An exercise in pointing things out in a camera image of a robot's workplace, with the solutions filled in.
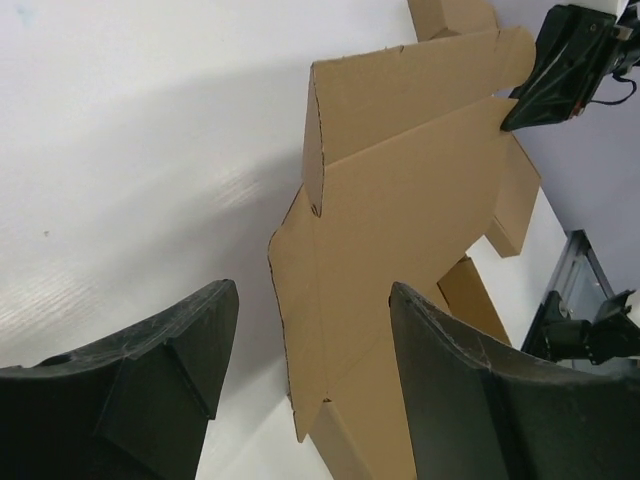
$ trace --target cardboard box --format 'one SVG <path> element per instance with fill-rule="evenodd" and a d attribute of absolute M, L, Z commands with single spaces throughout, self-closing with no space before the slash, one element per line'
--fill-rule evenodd
<path fill-rule="evenodd" d="M 523 83 L 534 58 L 513 28 L 311 68 L 304 186 L 269 259 L 298 439 L 311 434 L 334 478 L 415 478 L 394 281 L 508 341 L 464 254 L 493 220 L 512 139 L 500 124 L 515 100 L 493 93 Z"/>
<path fill-rule="evenodd" d="M 409 9 L 419 42 L 499 28 L 494 7 L 484 0 L 409 0 Z M 515 136 L 506 162 L 494 218 L 485 235 L 503 258 L 522 252 L 541 183 Z"/>

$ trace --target cardboard flap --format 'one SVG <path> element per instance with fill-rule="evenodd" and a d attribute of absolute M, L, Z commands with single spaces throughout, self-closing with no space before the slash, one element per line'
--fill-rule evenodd
<path fill-rule="evenodd" d="M 284 327 L 291 403 L 302 441 L 327 395 L 313 249 L 313 215 L 301 189 L 269 244 L 271 276 Z"/>
<path fill-rule="evenodd" d="M 391 328 L 331 389 L 331 397 L 374 478 L 416 478 Z"/>
<path fill-rule="evenodd" d="M 503 257 L 519 255 L 540 190 L 540 174 L 515 137 L 509 142 L 505 173 L 487 240 Z"/>
<path fill-rule="evenodd" d="M 314 234 L 329 388 L 388 329 L 394 281 L 427 294 L 486 232 L 514 103 L 488 97 L 327 169 Z"/>
<path fill-rule="evenodd" d="M 439 282 L 451 314 L 506 345 L 511 345 L 473 261 L 464 257 Z"/>
<path fill-rule="evenodd" d="M 408 0 L 419 42 L 498 28 L 493 5 L 485 0 Z"/>
<path fill-rule="evenodd" d="M 324 175 L 331 165 L 522 84 L 534 60 L 533 37 L 513 28 L 314 63 L 304 183 L 315 214 L 322 213 Z"/>
<path fill-rule="evenodd" d="M 333 402 L 322 405 L 311 438 L 335 480 L 374 480 Z"/>

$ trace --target gray wall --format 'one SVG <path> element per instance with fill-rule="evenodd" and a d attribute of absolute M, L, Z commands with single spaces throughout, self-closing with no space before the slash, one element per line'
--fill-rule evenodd
<path fill-rule="evenodd" d="M 557 2 L 493 3 L 503 25 L 525 25 L 537 35 Z M 596 98 L 615 100 L 628 91 L 628 85 L 608 80 Z M 639 136 L 640 93 L 621 106 L 590 105 L 570 122 L 518 133 L 564 228 L 586 230 L 616 291 L 640 287 Z"/>

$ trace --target white table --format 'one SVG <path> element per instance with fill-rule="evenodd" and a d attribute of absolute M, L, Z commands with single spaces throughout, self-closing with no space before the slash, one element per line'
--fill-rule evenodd
<path fill-rule="evenodd" d="M 295 442 L 266 247 L 299 183 L 310 63 L 413 41 L 404 0 L 0 3 L 0 366 L 233 278 L 198 478 L 328 478 Z M 470 251 L 518 338 L 560 250 L 541 202 L 529 254 Z"/>

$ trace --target cardboard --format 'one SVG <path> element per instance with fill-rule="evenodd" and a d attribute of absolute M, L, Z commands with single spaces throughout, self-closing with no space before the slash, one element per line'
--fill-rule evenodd
<path fill-rule="evenodd" d="M 311 68 L 304 186 L 269 260 L 297 436 L 311 433 L 334 478 L 415 478 L 393 282 L 501 335 L 495 311 L 464 313 L 455 291 L 484 292 L 459 261 L 493 220 L 512 139 L 500 124 L 515 100 L 493 93 L 524 82 L 534 58 L 513 28 Z"/>
<path fill-rule="evenodd" d="M 419 42 L 498 28 L 485 0 L 409 0 L 409 10 Z"/>
<path fill-rule="evenodd" d="M 540 183 L 540 174 L 516 137 L 512 137 L 493 221 L 485 234 L 501 257 L 522 252 Z"/>
<path fill-rule="evenodd" d="M 419 42 L 499 28 L 494 7 L 484 0 L 408 1 Z M 501 257 L 522 252 L 540 183 L 540 175 L 512 136 L 498 204 L 486 232 Z"/>

